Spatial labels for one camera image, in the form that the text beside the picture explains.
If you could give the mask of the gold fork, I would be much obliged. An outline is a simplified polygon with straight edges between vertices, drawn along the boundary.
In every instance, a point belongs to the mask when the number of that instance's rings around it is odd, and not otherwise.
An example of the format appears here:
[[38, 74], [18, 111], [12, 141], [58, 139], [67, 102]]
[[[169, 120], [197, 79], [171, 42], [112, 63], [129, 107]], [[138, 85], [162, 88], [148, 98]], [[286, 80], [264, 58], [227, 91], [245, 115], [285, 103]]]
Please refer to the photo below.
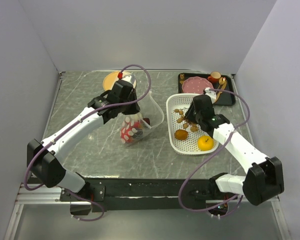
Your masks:
[[185, 81], [185, 75], [183, 73], [181, 73], [179, 75], [179, 83], [181, 86], [183, 85], [184, 81]]

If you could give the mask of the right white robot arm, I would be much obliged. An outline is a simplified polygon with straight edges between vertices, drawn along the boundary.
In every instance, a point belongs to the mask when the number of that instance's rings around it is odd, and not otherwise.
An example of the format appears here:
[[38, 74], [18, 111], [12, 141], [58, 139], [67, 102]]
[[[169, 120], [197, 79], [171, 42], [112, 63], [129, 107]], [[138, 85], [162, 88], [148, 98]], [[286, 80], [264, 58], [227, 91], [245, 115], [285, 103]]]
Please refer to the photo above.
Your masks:
[[210, 96], [193, 97], [185, 117], [226, 148], [246, 173], [245, 176], [220, 173], [212, 177], [208, 188], [212, 198], [220, 199], [226, 193], [243, 195], [258, 206], [284, 192], [282, 162], [256, 149], [224, 115], [215, 114]]

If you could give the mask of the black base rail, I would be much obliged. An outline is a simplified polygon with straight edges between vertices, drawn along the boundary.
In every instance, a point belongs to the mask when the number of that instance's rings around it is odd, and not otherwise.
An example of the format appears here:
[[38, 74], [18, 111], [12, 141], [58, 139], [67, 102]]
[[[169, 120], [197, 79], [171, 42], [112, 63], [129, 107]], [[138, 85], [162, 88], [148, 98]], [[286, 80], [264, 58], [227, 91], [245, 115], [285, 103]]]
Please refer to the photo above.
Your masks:
[[213, 180], [191, 179], [182, 187], [183, 179], [88, 178], [90, 192], [84, 198], [102, 205], [105, 211], [203, 209], [206, 203], [225, 201], [232, 193], [218, 190]]

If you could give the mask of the aluminium frame rail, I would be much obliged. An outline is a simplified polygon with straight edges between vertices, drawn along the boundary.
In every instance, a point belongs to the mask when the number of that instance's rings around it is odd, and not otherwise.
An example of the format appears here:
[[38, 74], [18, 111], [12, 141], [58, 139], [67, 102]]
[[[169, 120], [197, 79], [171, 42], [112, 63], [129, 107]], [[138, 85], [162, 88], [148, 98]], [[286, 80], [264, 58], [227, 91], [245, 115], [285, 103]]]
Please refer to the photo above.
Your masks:
[[[27, 190], [22, 183], [17, 193], [17, 197], [15, 199], [16, 205], [54, 205], [54, 204], [67, 204], [66, 201], [61, 201], [61, 195], [64, 191], [60, 187], [52, 187], [47, 188], [46, 186], [42, 186], [35, 190]], [[280, 198], [278, 196], [271, 198], [267, 202], [279, 202]], [[76, 198], [74, 200], [70, 200], [69, 203], [74, 204], [89, 204], [87, 201], [80, 201]]]

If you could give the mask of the gold spoon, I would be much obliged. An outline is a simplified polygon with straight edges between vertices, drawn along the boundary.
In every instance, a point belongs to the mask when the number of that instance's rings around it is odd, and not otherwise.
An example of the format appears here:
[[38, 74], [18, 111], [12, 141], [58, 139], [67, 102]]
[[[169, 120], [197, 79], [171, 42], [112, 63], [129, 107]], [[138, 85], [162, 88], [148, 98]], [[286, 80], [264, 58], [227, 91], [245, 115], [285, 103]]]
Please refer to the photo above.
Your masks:
[[[225, 77], [221, 77], [218, 80], [219, 86], [217, 87], [217, 90], [225, 90], [226, 86], [227, 86], [227, 80]], [[219, 100], [220, 95], [222, 94], [222, 91], [217, 91], [216, 93], [216, 99], [215, 99], [215, 103]]]

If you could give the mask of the clear dotted zip bag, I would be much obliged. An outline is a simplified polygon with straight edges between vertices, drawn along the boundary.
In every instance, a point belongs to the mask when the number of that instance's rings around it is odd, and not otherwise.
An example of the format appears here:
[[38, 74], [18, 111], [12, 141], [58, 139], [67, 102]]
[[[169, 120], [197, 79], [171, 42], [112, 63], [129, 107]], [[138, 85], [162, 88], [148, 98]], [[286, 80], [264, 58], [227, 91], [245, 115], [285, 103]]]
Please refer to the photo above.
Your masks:
[[[142, 117], [149, 118], [150, 125], [148, 125], [142, 119], [141, 128], [136, 128], [137, 133], [134, 141], [132, 143], [123, 143], [124, 145], [131, 145], [145, 138], [150, 133], [152, 133], [165, 119], [163, 110], [153, 98], [152, 90], [149, 90], [147, 95], [138, 102], [138, 105], [140, 107], [140, 113], [142, 114]], [[123, 116], [123, 121], [120, 130], [126, 126], [131, 126], [130, 115]]]

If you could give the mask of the brown kiwi fruit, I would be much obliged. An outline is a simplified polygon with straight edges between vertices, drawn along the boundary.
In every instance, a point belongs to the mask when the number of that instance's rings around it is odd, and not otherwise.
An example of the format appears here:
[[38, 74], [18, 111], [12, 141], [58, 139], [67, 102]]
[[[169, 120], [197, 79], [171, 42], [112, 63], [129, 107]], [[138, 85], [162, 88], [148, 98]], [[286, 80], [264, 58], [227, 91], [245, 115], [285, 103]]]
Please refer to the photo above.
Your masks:
[[178, 129], [174, 133], [174, 138], [176, 140], [184, 141], [188, 138], [188, 132], [184, 129]]

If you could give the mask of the white radish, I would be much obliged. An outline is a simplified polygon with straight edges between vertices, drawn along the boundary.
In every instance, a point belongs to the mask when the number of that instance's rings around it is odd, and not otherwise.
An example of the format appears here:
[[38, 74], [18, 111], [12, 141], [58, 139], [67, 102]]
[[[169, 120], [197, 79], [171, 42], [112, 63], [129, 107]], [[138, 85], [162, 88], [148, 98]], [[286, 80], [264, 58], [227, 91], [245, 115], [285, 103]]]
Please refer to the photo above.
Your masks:
[[141, 128], [142, 126], [143, 115], [139, 112], [136, 114], [130, 115], [130, 125], [133, 128]]

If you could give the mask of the brown longan bunch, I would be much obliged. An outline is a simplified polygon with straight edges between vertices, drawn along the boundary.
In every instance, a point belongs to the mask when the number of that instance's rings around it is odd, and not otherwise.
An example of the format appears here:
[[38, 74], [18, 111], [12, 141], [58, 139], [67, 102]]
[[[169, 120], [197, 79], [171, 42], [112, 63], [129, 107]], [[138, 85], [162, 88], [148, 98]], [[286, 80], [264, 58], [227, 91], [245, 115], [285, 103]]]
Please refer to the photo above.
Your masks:
[[190, 120], [186, 119], [185, 113], [183, 109], [174, 109], [174, 113], [178, 114], [178, 119], [176, 122], [178, 124], [182, 124], [182, 128], [184, 130], [190, 130], [191, 132], [197, 132], [199, 130], [199, 127], [196, 123], [191, 122]]

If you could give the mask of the red apple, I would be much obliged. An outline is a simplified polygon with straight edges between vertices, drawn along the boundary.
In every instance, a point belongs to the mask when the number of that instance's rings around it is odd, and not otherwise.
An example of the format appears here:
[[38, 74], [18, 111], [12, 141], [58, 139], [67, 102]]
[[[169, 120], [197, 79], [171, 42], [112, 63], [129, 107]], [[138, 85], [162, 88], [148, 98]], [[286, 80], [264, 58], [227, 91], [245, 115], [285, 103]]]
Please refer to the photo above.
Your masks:
[[133, 126], [126, 126], [120, 130], [120, 140], [123, 144], [130, 144], [137, 136], [137, 129]]

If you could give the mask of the white perforated basket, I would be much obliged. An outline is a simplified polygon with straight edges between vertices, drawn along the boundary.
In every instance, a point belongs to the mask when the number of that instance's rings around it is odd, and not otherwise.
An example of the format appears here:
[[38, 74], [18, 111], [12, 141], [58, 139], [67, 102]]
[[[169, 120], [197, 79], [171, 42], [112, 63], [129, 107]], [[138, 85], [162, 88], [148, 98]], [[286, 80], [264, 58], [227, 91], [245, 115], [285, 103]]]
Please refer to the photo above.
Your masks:
[[176, 120], [178, 119], [179, 115], [174, 113], [174, 109], [183, 109], [184, 113], [188, 111], [193, 97], [197, 96], [196, 93], [179, 93], [171, 95], [166, 101], [166, 114], [167, 114], [167, 126], [169, 132], [169, 140], [172, 148], [181, 155], [189, 155], [189, 156], [197, 156], [197, 155], [204, 155], [210, 154], [214, 152], [219, 143], [213, 139], [214, 146], [213, 149], [208, 151], [201, 151], [198, 148], [197, 141], [201, 136], [209, 136], [208, 133], [201, 130], [200, 126], [198, 126], [197, 132], [191, 132], [190, 130], [186, 129], [188, 132], [188, 137], [186, 140], [177, 140], [175, 139], [175, 131], [182, 128], [181, 123], [177, 123]]

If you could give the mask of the yellow apple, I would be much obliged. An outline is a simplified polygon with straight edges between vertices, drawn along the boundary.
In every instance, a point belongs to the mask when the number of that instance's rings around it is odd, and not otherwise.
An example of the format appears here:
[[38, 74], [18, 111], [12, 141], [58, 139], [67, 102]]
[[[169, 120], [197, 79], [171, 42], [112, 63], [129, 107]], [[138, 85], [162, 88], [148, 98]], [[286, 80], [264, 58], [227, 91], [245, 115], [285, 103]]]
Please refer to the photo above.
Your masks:
[[208, 135], [203, 135], [197, 140], [197, 146], [201, 151], [210, 151], [214, 147], [214, 140]]

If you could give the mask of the pink dotted plate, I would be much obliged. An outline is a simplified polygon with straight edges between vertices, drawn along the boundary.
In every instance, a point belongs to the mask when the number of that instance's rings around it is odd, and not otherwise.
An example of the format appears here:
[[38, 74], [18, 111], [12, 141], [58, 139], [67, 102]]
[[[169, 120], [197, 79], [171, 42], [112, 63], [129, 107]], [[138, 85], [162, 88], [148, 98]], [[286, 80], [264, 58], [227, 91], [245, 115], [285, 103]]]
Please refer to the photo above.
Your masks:
[[199, 76], [190, 77], [182, 84], [182, 92], [185, 94], [202, 94], [206, 88], [214, 87], [206, 78]]

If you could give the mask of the orange cream round plate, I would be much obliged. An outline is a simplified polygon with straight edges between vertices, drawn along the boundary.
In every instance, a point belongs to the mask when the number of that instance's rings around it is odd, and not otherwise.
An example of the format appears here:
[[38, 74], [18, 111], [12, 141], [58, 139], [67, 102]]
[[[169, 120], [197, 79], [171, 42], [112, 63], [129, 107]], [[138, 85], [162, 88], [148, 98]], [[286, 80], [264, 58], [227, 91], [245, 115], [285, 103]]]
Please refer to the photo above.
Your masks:
[[118, 80], [119, 73], [119, 71], [113, 71], [103, 79], [102, 87], [105, 91], [112, 89], [114, 83]]

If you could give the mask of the orange cup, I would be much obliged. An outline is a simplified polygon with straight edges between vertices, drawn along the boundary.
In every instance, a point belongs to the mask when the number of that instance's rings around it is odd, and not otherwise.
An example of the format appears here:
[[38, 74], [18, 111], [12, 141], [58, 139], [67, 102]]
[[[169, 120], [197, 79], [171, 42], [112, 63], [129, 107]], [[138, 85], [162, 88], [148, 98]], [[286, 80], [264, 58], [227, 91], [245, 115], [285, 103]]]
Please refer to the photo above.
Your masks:
[[218, 71], [213, 71], [207, 77], [207, 80], [209, 82], [211, 82], [212, 84], [214, 84], [214, 83], [217, 83], [221, 77], [222, 77], [222, 75]]

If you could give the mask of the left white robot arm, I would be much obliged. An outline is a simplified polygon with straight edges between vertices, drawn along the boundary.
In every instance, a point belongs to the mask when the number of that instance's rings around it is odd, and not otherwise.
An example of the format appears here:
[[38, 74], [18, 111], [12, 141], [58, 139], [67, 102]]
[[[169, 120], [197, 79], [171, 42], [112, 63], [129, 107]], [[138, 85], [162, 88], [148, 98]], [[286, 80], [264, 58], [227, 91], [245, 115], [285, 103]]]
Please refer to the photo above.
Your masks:
[[86, 135], [109, 120], [119, 114], [137, 114], [139, 111], [133, 85], [118, 80], [111, 90], [93, 98], [75, 119], [57, 133], [42, 141], [33, 139], [27, 144], [27, 173], [33, 173], [48, 188], [66, 188], [76, 200], [85, 200], [90, 193], [87, 182], [78, 173], [65, 169], [60, 160]]

